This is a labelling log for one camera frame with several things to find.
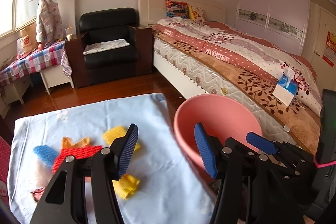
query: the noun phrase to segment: white headboard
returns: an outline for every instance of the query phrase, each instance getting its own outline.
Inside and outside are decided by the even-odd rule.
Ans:
[[[172,0],[187,2],[189,5],[202,8],[207,21],[225,22],[224,4],[215,0]],[[166,17],[165,0],[138,0],[140,24],[153,26]]]

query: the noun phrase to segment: brown blanket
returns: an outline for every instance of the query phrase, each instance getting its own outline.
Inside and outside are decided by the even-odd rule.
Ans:
[[[320,123],[317,115],[308,107],[296,99],[289,107],[286,107],[272,95],[275,88],[273,83],[267,82],[247,70],[222,62],[186,43],[173,40],[157,29],[154,34],[155,37],[192,56],[233,83],[281,125],[288,126],[291,129],[289,134],[303,149],[313,154],[316,152],[320,136]]]

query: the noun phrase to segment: pink plastic tub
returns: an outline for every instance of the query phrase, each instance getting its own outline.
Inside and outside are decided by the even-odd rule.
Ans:
[[[254,151],[258,150],[246,142],[246,134],[250,131],[262,135],[256,117],[241,103],[216,94],[202,94],[183,102],[174,117],[174,132],[177,142],[190,159],[202,169],[202,158],[199,154],[194,127],[201,122],[208,135],[216,136],[224,145],[229,137],[235,138]]]

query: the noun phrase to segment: colorful pillow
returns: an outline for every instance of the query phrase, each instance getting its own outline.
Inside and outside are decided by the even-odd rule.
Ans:
[[[166,0],[166,15],[167,17],[181,17],[189,19],[188,3]]]
[[[189,18],[195,22],[206,22],[204,10],[195,6],[188,5]]]

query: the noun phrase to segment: blue tissue box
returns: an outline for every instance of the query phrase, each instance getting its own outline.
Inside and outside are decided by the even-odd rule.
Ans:
[[[288,82],[287,76],[283,75],[282,78],[278,81],[277,85],[275,86],[273,95],[276,98],[278,98],[281,102],[283,102],[286,106],[289,106],[297,92],[297,83],[291,81],[289,83],[289,86],[286,87],[287,82]]]

